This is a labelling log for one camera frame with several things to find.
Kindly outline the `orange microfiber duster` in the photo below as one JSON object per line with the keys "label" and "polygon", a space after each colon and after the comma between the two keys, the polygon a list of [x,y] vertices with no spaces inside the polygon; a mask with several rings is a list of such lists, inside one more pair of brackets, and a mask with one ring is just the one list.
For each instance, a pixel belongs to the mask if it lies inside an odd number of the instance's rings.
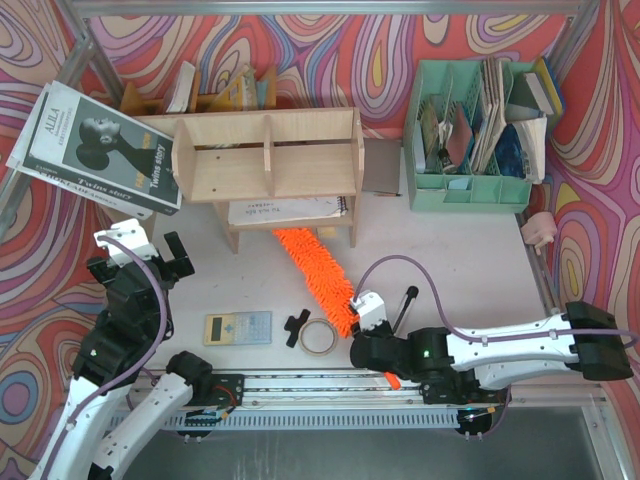
{"label": "orange microfiber duster", "polygon": [[346,338],[359,317],[351,309],[354,287],[343,268],[311,229],[275,229],[272,233],[303,274],[307,290],[329,323]]}

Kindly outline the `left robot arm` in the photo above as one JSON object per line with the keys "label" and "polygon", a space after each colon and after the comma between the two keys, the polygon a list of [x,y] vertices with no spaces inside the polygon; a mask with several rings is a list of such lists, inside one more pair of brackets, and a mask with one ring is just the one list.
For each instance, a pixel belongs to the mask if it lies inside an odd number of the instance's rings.
{"label": "left robot arm", "polygon": [[243,376],[218,375],[204,359],[182,351],[126,418],[108,427],[147,361],[174,333],[170,290],[195,272],[179,235],[164,239],[169,260],[134,220],[96,233],[108,255],[90,259],[87,268],[105,287],[106,305],[81,342],[63,412],[32,478],[121,479],[180,408],[220,424],[241,406]]}

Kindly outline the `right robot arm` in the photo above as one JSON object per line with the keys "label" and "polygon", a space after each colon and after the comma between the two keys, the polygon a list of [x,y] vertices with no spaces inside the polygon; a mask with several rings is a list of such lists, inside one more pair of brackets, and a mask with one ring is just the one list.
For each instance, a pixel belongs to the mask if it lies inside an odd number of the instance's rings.
{"label": "right robot arm", "polygon": [[625,335],[613,315],[575,301],[542,320],[484,330],[426,327],[401,338],[386,320],[356,326],[350,360],[417,384],[428,405],[494,403],[514,383],[555,373],[631,378]]}

